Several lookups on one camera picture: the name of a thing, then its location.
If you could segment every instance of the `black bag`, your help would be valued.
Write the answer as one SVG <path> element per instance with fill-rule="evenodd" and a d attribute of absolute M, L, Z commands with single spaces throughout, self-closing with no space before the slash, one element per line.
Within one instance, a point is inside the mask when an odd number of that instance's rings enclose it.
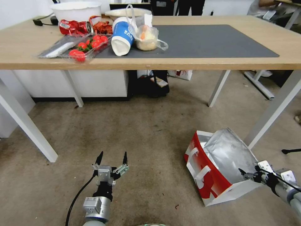
<path fill-rule="evenodd" d="M 155 82 L 150 79 L 153 77 L 158 77 L 165 82 L 167 81 L 167 70 L 153 70 L 153 76 L 140 77 L 137 78 L 137 71 L 129 71 L 129 94 L 146 94 L 149 97 L 157 98 L 161 96 L 166 96 L 169 93 L 169 85 L 164 87 L 158 86 Z"/>

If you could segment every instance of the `cord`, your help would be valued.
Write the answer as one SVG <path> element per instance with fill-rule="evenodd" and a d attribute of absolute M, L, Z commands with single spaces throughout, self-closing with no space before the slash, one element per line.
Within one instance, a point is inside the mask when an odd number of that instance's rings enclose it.
<path fill-rule="evenodd" d="M 93 176 L 90 178 L 90 180 L 78 191 L 78 193 L 76 194 L 76 196 L 74 197 L 70 207 L 69 207 L 69 210 L 68 210 L 68 214 L 67 214 L 67 218 L 66 218 L 66 223 L 65 223 L 65 226 L 68 226 L 69 225 L 69 218 L 70 218 L 70 214 L 71 214 L 71 210 L 73 208 L 73 205 L 76 201 L 76 199 L 78 198 L 78 196 L 80 195 L 80 193 L 85 189 L 85 187 L 87 187 L 88 184 L 90 184 L 90 182 L 92 181 L 92 179 L 96 176 L 96 174 L 94 173 Z"/>
<path fill-rule="evenodd" d="M 271 173 L 271 172 L 266 171 L 266 170 L 264 170 L 264 169 L 260 169 L 260 171 L 263 171 L 263 172 L 266 172 L 266 173 Z M 286 181 L 283 180 L 281 177 L 279 177 L 279 176 L 277 176 L 277 175 L 274 175 L 274 176 L 277 177 L 279 180 L 281 180 L 283 183 L 285 183 L 285 184 L 287 184 L 288 186 L 292 187 L 293 189 L 297 190 L 298 192 L 301 192 L 301 189 L 296 188 L 294 185 L 292 185 L 292 184 L 286 182 Z"/>
<path fill-rule="evenodd" d="M 49 15 L 47 15 L 47 16 L 44 16 L 44 17 L 41 17 L 41 18 L 37 18 L 37 20 L 42 20 L 42 19 L 45 19 L 45 18 L 47 18 L 47 17 L 49 17 L 49 16 L 51 16 L 53 13 L 50 13 Z"/>

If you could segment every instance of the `red soda can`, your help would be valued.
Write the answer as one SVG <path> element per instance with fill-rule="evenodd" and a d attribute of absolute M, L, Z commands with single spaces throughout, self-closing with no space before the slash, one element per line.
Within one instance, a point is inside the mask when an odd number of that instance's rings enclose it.
<path fill-rule="evenodd" d="M 59 23 L 59 28 L 63 35 L 84 36 L 91 33 L 92 26 L 88 21 L 77 22 L 75 20 L 61 20 Z"/>

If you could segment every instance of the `food in plastic bag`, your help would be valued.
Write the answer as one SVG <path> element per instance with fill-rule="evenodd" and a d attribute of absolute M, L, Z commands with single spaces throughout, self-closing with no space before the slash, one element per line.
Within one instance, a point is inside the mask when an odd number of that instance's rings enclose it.
<path fill-rule="evenodd" d="M 133 34 L 135 38 L 135 43 L 138 49 L 143 50 L 143 51 L 150 51 L 154 50 L 157 47 L 159 47 L 162 50 L 167 50 L 168 49 L 168 44 L 166 42 L 163 42 L 158 39 L 159 36 L 159 31 L 157 28 L 154 28 L 151 26 L 151 21 L 145 21 L 151 20 L 152 17 L 149 18 L 149 15 L 145 15 L 144 22 L 149 22 L 149 25 L 141 25 L 137 28 L 137 23 L 136 23 L 136 18 L 134 15 L 134 9 L 131 4 L 129 4 L 127 8 L 131 8 L 132 10 L 132 21 L 129 20 L 129 17 L 126 13 L 126 18 L 129 24 L 129 30 Z"/>
<path fill-rule="evenodd" d="M 157 48 L 158 30 L 147 25 L 140 26 L 136 35 L 142 40 L 136 40 L 136 46 L 143 51 L 154 50 Z"/>

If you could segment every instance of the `red and white shopping bag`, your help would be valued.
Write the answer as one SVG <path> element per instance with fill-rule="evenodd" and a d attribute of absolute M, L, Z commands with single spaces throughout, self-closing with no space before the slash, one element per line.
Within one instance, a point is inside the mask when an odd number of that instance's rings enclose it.
<path fill-rule="evenodd" d="M 231 184 L 204 152 L 198 133 L 203 132 L 196 131 L 184 159 L 205 206 L 237 199 L 261 185 L 251 180 Z"/>

